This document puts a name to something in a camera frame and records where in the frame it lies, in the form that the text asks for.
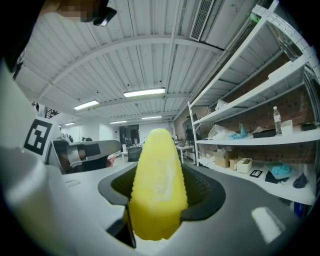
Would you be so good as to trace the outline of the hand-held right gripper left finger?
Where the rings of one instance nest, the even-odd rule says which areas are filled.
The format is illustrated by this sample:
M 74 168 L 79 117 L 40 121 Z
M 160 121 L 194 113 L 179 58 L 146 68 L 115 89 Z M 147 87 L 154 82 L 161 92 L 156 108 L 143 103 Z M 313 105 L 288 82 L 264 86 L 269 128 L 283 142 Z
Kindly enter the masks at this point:
M 114 179 L 135 167 L 136 163 L 125 163 L 58 175 L 57 190 L 68 217 L 72 256 L 137 256 L 133 247 L 115 237 L 126 228 L 122 220 L 128 198 L 111 186 Z

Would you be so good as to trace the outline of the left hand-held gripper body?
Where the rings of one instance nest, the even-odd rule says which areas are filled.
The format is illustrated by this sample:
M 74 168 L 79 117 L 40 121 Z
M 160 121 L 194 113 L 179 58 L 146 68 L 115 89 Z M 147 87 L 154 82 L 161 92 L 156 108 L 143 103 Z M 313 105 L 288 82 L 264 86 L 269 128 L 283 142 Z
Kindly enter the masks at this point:
M 56 121 L 46 118 L 34 119 L 26 136 L 23 148 L 46 165 L 57 167 L 65 173 L 60 163 L 60 151 L 70 146 Z

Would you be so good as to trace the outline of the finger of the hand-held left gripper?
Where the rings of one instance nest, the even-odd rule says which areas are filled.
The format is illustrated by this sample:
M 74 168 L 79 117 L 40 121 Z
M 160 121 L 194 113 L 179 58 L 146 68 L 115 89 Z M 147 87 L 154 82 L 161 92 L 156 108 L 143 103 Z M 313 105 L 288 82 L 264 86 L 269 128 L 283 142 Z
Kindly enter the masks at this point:
M 85 159 L 82 161 L 84 172 L 100 170 L 107 167 L 108 157 L 121 150 L 118 140 L 87 141 L 83 144 Z

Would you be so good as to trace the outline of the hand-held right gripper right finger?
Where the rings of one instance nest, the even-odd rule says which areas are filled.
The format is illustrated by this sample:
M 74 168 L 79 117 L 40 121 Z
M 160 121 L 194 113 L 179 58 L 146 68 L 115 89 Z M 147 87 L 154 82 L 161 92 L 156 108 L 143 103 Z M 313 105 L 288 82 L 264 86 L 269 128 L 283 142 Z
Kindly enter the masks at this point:
M 190 207 L 160 256 L 273 256 L 298 229 L 295 214 L 239 177 L 182 165 Z

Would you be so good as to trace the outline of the yellow corn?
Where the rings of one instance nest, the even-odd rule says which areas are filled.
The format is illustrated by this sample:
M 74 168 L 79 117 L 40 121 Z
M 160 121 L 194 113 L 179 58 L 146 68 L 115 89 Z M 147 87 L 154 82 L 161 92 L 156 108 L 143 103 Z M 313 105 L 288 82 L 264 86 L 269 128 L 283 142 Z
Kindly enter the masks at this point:
M 134 234 L 142 240 L 169 239 L 188 208 L 181 162 L 171 134 L 153 129 L 144 143 L 128 205 Z

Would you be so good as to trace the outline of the black office chair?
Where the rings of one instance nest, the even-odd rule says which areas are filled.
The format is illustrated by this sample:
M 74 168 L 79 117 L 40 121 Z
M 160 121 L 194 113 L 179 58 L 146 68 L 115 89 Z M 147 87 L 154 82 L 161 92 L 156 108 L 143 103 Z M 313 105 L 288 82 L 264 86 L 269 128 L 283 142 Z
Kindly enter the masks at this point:
M 141 156 L 142 147 L 130 147 L 127 149 L 128 162 L 138 162 Z

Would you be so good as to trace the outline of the cardboard box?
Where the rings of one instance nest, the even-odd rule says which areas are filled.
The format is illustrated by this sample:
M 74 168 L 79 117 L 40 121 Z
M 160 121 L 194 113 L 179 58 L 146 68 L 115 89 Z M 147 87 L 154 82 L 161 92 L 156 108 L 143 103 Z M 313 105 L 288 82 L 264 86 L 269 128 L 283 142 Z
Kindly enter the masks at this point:
M 226 152 L 214 152 L 215 164 L 222 168 L 230 167 L 230 160 L 237 158 L 238 154 L 235 150 Z

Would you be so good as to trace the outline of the turquoise cloth bundle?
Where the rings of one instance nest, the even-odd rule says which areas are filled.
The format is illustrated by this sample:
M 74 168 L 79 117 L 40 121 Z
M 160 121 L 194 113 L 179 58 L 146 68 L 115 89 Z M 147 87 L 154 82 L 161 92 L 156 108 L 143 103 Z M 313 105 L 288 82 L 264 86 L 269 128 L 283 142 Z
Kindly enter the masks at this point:
M 268 162 L 264 164 L 268 171 L 271 172 L 273 177 L 277 180 L 291 177 L 294 172 L 289 164 L 283 162 Z

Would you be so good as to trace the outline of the white desk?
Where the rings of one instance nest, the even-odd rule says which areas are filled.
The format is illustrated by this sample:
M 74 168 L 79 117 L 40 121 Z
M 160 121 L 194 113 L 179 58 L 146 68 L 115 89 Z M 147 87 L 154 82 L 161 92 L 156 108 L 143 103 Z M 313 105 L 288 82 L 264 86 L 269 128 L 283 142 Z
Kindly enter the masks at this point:
M 196 164 L 196 155 L 195 155 L 195 149 L 194 146 L 176 146 L 177 151 L 178 151 L 178 155 L 180 158 L 180 162 L 182 164 L 185 163 L 185 161 L 187 161 L 187 159 L 191 159 L 193 161 L 193 164 Z

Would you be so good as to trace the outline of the white metal shelf rack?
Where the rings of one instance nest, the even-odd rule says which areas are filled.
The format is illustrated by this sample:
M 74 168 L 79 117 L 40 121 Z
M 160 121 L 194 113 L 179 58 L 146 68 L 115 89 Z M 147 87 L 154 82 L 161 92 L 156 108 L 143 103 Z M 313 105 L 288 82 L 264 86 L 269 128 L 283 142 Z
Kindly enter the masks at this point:
M 320 62 L 317 58 L 316 50 L 310 46 L 303 36 L 281 16 L 277 14 L 281 8 L 279 0 L 273 0 L 269 8 L 265 8 L 256 4 L 252 9 L 250 15 L 259 19 L 253 30 L 249 33 L 243 43 L 234 52 L 217 75 L 209 82 L 205 89 L 190 103 L 188 108 L 190 114 L 192 107 L 208 106 L 218 104 L 219 100 L 224 99 L 236 89 L 240 88 L 250 79 L 262 72 L 273 60 L 275 60 L 281 52 L 289 50 L 289 46 L 295 45 L 301 52 L 301 56 L 290 60 L 267 76 L 267 80 L 253 88 L 244 95 L 231 101 L 230 103 L 220 107 L 205 117 L 197 121 L 191 119 L 193 132 L 196 131 L 196 125 L 200 127 L 203 123 L 216 123 L 225 119 L 234 117 L 236 115 L 244 114 L 250 110 L 262 106 L 272 100 L 275 100 L 285 94 L 292 92 L 302 85 L 307 85 L 307 75 L 311 75 L 311 82 L 315 80 L 320 86 Z M 276 32 L 288 39 L 281 45 L 280 39 Z M 265 60 L 258 55 L 257 51 L 263 50 L 266 52 Z M 256 62 L 260 66 L 254 66 L 253 63 L 247 61 L 245 54 L 251 54 L 255 57 Z M 232 82 L 229 78 L 243 78 L 240 82 Z M 223 96 L 216 95 L 212 100 L 209 96 L 210 90 L 218 90 L 214 88 L 217 85 L 233 85 L 233 89 L 228 91 Z M 320 142 L 320 127 L 308 131 L 302 131 L 302 128 L 297 125 L 292 127 L 292 134 L 289 135 L 275 135 L 273 137 L 254 138 L 253 135 L 248 135 L 241 139 L 203 139 L 195 140 L 195 151 L 199 152 L 198 145 L 220 145 L 220 146 L 274 146 L 274 145 L 293 145 L 308 142 Z M 284 198 L 286 200 L 294 201 L 305 205 L 313 205 L 316 200 L 316 170 L 311 170 L 311 167 L 300 166 L 294 177 L 298 177 L 304 171 L 307 184 L 304 188 L 294 188 L 294 178 L 288 179 L 286 184 L 265 184 L 266 181 L 257 181 L 268 193 Z

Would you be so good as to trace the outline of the dark blue cloth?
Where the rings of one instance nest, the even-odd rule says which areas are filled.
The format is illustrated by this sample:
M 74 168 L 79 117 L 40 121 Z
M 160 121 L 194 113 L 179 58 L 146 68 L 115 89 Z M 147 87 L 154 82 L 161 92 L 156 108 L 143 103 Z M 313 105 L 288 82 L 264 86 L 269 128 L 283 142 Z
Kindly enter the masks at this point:
M 304 173 L 302 173 L 294 182 L 293 187 L 295 189 L 302 189 L 308 183 L 308 179 Z

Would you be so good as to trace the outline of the flat black box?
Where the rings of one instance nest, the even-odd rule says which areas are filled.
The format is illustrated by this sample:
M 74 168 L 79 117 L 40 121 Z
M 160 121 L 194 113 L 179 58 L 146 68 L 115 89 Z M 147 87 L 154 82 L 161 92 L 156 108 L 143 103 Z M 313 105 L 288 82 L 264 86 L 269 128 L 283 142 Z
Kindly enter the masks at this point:
M 269 137 L 274 137 L 276 136 L 276 130 L 275 129 L 267 129 L 267 130 L 263 130 L 261 132 L 255 132 L 253 134 L 253 137 L 255 139 L 257 138 L 269 138 Z

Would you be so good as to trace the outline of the person's torso in black shirt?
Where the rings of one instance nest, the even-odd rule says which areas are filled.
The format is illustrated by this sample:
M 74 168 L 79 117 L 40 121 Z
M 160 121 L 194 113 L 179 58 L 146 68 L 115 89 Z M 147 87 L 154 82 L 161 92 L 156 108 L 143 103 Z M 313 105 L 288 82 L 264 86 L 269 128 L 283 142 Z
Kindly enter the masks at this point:
M 46 0 L 0 0 L 0 61 L 14 72 Z

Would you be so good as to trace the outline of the clear water bottle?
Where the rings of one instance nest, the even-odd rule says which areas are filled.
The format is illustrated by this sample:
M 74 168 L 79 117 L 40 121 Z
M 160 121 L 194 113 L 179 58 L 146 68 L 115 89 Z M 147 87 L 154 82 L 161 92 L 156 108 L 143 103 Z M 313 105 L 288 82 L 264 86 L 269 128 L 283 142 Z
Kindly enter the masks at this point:
M 281 119 L 281 114 L 276 106 L 273 107 L 273 119 L 274 119 L 276 135 L 281 135 L 282 119 Z

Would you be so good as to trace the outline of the white cup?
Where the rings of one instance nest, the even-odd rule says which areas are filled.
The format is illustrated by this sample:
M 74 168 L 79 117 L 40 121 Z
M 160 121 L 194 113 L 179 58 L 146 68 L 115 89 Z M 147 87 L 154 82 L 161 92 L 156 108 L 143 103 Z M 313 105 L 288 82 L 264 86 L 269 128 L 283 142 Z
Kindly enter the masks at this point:
M 286 120 L 281 124 L 281 134 L 283 136 L 290 136 L 293 134 L 293 121 Z

